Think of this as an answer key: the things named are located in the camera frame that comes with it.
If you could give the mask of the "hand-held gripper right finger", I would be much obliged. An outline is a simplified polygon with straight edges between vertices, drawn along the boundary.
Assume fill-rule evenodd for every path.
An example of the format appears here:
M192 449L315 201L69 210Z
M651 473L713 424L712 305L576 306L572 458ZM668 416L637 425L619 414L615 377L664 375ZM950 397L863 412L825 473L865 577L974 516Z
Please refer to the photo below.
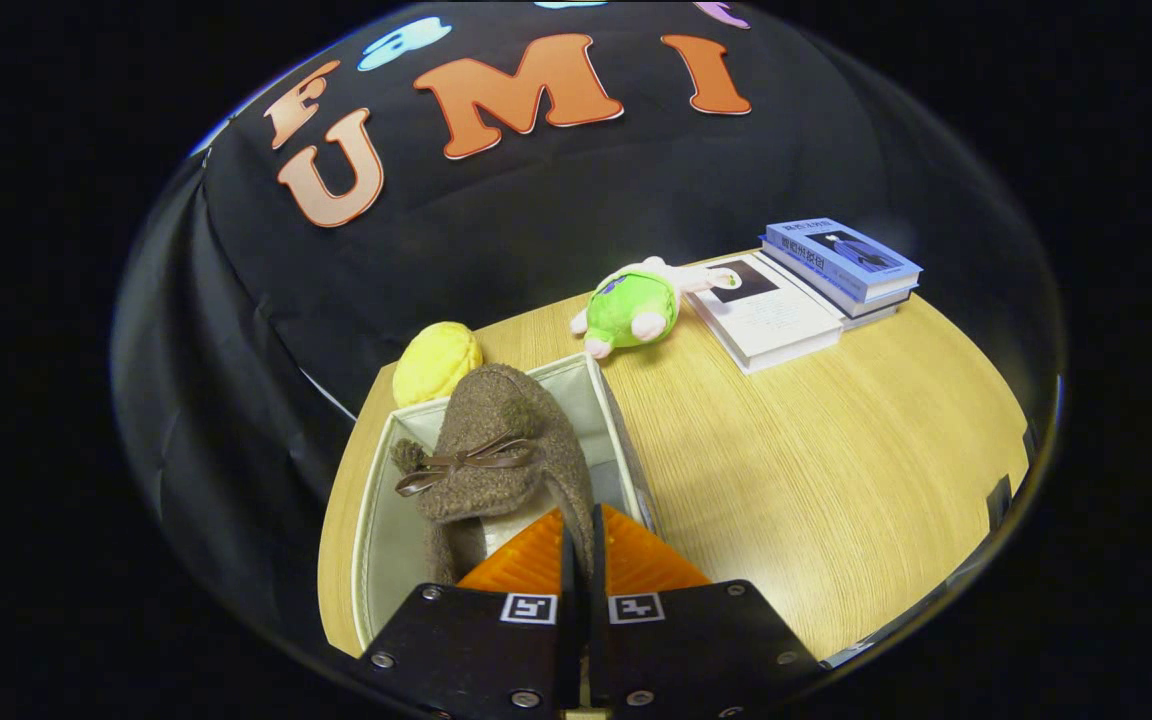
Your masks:
M598 505L589 682L611 719L768 719L826 669L749 579L613 591L612 520Z

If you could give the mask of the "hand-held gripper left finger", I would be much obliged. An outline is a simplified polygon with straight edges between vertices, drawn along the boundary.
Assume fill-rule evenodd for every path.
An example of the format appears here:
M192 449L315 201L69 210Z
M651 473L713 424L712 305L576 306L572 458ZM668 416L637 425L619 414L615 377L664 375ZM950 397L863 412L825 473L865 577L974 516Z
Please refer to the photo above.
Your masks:
M476 568L420 583L376 634L356 679L410 719L559 719L577 698L575 547L558 510Z

